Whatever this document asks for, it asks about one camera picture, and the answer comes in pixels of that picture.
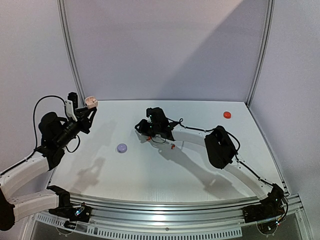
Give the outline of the pink charging case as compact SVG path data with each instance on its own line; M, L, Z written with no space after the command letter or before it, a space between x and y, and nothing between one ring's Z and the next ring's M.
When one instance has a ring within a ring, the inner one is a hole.
M96 108L98 106L98 100L94 96L88 96L84 101L88 109Z

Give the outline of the purple charging case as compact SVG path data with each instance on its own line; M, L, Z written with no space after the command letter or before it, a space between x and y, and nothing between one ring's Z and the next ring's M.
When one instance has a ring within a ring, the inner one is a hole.
M120 143L117 147L116 150L118 153L125 153L127 151L128 147L124 143Z

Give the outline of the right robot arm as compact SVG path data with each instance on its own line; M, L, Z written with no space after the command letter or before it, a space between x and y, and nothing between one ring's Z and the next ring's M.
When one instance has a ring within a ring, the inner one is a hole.
M200 129L185 126L182 122L182 118L178 121L167 118L160 107L150 107L146 109L146 119L140 120L134 128L150 139L160 137L171 142L182 141L204 147L211 166L231 173L256 194L261 203L258 213L262 218L269 218L278 210L278 204L285 198L284 190L259 176L238 158L241 145L234 135L221 125Z

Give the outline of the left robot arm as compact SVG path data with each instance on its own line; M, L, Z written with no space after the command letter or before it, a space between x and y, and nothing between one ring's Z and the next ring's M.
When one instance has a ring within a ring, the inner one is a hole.
M40 146L30 157L9 167L0 174L0 229L10 230L16 222L32 214L48 210L52 215L70 222L88 223L92 208L84 203L76 206L70 193L56 185L23 196L15 197L22 186L37 176L56 168L65 155L69 142L79 132L89 134L97 108L80 108L73 117L59 117L55 112L45 114L38 128Z

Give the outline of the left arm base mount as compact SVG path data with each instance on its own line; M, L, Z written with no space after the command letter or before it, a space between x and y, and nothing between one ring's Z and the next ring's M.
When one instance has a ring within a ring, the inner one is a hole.
M92 215L93 208L85 202L81 204L71 204L59 206L54 209L49 209L48 212L52 215L68 219L70 222L88 223Z

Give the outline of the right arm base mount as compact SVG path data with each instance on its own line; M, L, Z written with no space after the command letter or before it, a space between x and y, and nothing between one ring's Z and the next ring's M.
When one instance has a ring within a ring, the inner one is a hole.
M285 210L282 204L275 205L273 203L253 204L248 205L242 209L242 215L245 223L252 223L270 218L275 218L284 213Z

